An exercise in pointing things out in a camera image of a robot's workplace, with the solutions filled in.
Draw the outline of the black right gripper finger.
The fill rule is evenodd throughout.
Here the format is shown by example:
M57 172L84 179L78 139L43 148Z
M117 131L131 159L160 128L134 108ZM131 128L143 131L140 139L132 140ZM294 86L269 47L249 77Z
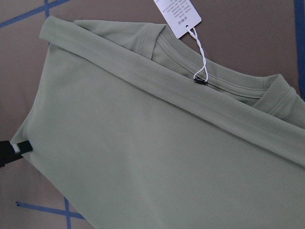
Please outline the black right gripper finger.
M11 144L10 141L0 142L0 167L23 158L22 154L33 151L29 141Z

